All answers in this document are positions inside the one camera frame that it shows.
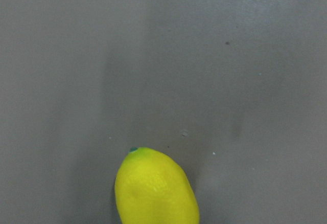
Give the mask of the yellow lemon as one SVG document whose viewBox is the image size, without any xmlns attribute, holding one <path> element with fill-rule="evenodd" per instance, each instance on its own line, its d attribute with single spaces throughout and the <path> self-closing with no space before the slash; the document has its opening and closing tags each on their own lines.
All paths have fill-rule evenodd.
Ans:
<svg viewBox="0 0 327 224">
<path fill-rule="evenodd" d="M 168 155 L 133 147 L 114 183 L 122 223 L 199 223 L 200 212 L 184 170 Z"/>
</svg>

